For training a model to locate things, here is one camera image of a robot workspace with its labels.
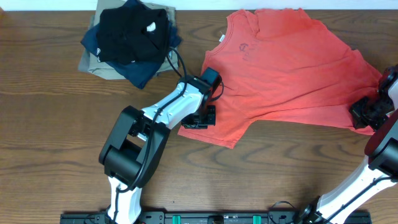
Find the red t-shirt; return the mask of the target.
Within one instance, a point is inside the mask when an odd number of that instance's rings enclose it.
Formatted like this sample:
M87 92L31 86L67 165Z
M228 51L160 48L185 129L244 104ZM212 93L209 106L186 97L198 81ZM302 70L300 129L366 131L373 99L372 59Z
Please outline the red t-shirt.
M228 148L259 120L353 128L350 106L375 96L381 73L302 9L240 10L224 39L207 51L216 70L216 123L179 135Z

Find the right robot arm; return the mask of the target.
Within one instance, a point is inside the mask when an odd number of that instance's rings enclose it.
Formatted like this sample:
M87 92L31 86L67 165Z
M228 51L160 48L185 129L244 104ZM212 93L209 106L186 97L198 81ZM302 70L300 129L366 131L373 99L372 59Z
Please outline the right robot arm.
M349 109L355 129L370 127L374 134L365 157L337 188L315 199L295 223L371 223L368 212L357 209L380 191L397 184L397 66L385 69L377 97L365 96Z

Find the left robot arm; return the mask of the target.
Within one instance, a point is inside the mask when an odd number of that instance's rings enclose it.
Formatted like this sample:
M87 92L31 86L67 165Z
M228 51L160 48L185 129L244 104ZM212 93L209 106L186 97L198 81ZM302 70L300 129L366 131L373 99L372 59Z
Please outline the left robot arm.
M185 75L158 103L122 110L100 154L99 163L111 185L106 223L134 223L141 214L141 192L159 165L171 130L206 129L216 124L214 93L221 75L207 68L202 76Z

